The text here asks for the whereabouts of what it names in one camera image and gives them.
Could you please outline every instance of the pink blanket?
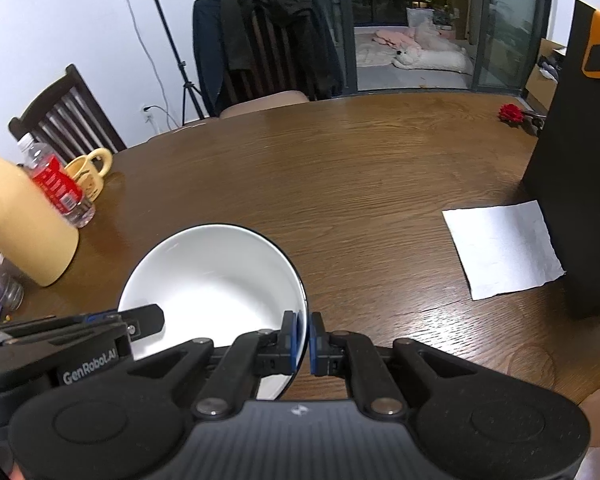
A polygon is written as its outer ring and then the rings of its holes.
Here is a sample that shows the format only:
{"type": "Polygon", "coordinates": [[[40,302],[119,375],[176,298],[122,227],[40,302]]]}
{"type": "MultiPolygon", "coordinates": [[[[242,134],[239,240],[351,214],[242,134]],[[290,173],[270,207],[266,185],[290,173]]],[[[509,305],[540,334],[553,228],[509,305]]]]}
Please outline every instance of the pink blanket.
{"type": "Polygon", "coordinates": [[[415,33],[416,29],[414,27],[408,27],[405,32],[378,30],[373,40],[380,44],[388,45],[395,50],[404,50],[409,46],[420,48],[420,45],[413,39],[415,33]]]}

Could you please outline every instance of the white bottle cap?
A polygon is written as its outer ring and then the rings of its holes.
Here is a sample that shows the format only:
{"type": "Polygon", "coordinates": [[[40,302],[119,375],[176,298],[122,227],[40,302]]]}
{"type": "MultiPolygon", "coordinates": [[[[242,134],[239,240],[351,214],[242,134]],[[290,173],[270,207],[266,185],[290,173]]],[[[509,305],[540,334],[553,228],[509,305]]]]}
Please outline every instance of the white bottle cap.
{"type": "Polygon", "coordinates": [[[18,141],[18,147],[22,153],[26,152],[29,147],[36,142],[36,139],[33,138],[31,134],[24,134],[22,138],[18,141]]]}

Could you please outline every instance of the mug handle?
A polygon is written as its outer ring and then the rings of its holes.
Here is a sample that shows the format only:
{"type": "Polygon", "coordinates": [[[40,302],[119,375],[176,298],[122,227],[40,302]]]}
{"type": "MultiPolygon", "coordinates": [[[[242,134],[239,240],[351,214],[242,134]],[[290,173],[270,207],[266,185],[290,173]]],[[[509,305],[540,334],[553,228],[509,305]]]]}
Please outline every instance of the mug handle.
{"type": "Polygon", "coordinates": [[[100,176],[105,176],[107,173],[109,173],[111,165],[113,164],[113,155],[107,148],[97,148],[87,155],[87,160],[93,160],[96,157],[102,159],[102,169],[98,174],[100,176]]]}

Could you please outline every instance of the bowl rim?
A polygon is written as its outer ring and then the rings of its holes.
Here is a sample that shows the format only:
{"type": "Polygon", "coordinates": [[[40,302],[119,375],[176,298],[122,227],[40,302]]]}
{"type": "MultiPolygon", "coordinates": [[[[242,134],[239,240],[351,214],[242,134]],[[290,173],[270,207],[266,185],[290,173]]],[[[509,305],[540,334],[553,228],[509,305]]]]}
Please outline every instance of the bowl rim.
{"type": "Polygon", "coordinates": [[[145,254],[140,259],[140,261],[135,264],[135,266],[131,270],[131,273],[129,274],[129,276],[126,279],[125,285],[122,288],[122,293],[120,294],[120,298],[118,300],[118,306],[116,307],[116,310],[120,308],[120,304],[122,303],[122,299],[123,299],[123,297],[125,295],[125,289],[126,289],[126,286],[129,283],[129,280],[131,280],[131,277],[134,275],[134,272],[136,272],[136,269],[145,260],[145,258],[149,256],[149,254],[153,253],[159,246],[161,246],[167,240],[170,240],[170,238],[173,238],[174,236],[182,234],[182,233],[184,233],[186,231],[191,231],[191,230],[194,230],[194,229],[197,229],[197,228],[201,228],[201,227],[231,227],[231,228],[235,228],[235,229],[238,229],[238,230],[241,230],[241,231],[245,231],[248,234],[255,235],[256,237],[261,238],[266,243],[268,243],[270,246],[272,246],[273,249],[275,249],[277,252],[280,253],[280,255],[285,259],[285,261],[289,264],[289,266],[293,270],[293,272],[294,272],[294,274],[296,276],[296,280],[298,280],[298,284],[300,285],[300,292],[302,293],[302,303],[304,304],[304,311],[305,311],[304,344],[302,345],[302,350],[300,352],[300,358],[298,359],[298,364],[296,365],[296,370],[289,377],[289,380],[286,382],[284,388],[282,388],[282,390],[280,390],[280,393],[277,394],[276,398],[274,399],[274,400],[279,400],[280,397],[282,397],[285,394],[285,392],[288,390],[289,386],[291,386],[291,384],[294,382],[294,380],[296,380],[296,376],[298,375],[298,372],[300,370],[302,362],[304,361],[304,356],[305,356],[305,354],[307,352],[308,345],[309,345],[309,338],[310,338],[309,326],[310,326],[311,312],[309,310],[309,300],[307,299],[307,296],[306,296],[306,289],[304,288],[304,283],[302,282],[302,278],[300,277],[300,273],[298,272],[298,269],[294,265],[294,263],[291,260],[291,258],[288,256],[288,254],[285,253],[285,251],[282,250],[282,248],[277,243],[275,243],[273,240],[271,240],[269,237],[263,235],[262,233],[259,233],[255,229],[251,229],[249,227],[245,227],[245,226],[240,225],[240,224],[231,224],[231,223],[228,223],[228,222],[208,222],[208,223],[195,224],[195,225],[192,225],[190,227],[182,228],[179,231],[177,231],[177,232],[175,232],[175,233],[167,236],[166,238],[163,238],[161,241],[159,241],[157,244],[155,244],[151,248],[151,250],[149,250],[148,253],[145,254]]]}

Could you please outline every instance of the barcode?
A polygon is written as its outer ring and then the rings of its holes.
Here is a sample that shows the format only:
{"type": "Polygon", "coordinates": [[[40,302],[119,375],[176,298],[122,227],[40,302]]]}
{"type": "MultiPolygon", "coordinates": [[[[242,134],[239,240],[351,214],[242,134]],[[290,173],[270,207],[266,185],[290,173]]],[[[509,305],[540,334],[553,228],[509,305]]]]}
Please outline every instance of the barcode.
{"type": "Polygon", "coordinates": [[[77,202],[74,200],[74,197],[67,193],[60,199],[60,203],[69,211],[71,211],[71,209],[75,207],[77,202]]]}

